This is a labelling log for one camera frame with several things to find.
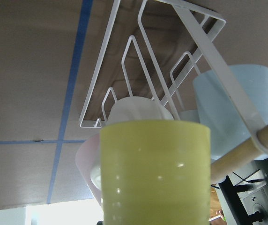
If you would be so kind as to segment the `pale green plastic cup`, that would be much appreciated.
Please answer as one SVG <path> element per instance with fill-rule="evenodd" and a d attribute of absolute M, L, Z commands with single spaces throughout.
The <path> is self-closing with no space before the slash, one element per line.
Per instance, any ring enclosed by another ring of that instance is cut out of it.
<path fill-rule="evenodd" d="M 173 120 L 160 103 L 146 97 L 125 97 L 111 108 L 106 125 L 134 120 Z"/>

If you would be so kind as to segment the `yellow plastic cup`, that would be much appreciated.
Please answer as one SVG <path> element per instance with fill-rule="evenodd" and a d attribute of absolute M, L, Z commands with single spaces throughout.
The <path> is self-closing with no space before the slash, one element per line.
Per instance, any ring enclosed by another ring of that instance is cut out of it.
<path fill-rule="evenodd" d="M 141 120 L 100 132 L 105 225 L 207 225 L 210 129 Z"/>

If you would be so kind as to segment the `pink plastic cup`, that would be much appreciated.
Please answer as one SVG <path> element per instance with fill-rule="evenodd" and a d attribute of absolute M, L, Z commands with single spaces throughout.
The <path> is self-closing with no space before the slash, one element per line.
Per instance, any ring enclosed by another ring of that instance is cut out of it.
<path fill-rule="evenodd" d="M 75 156 L 75 163 L 92 195 L 101 206 L 102 192 L 99 144 L 99 134 L 88 138 L 78 149 Z"/>

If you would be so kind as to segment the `light blue plastic cup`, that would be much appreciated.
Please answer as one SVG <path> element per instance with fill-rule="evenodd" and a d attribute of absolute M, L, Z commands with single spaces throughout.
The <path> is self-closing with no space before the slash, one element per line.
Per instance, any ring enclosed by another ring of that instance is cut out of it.
<path fill-rule="evenodd" d="M 268 67 L 231 65 L 231 71 L 268 124 Z M 211 158 L 218 160 L 250 134 L 213 70 L 193 80 L 201 124 L 211 130 Z"/>

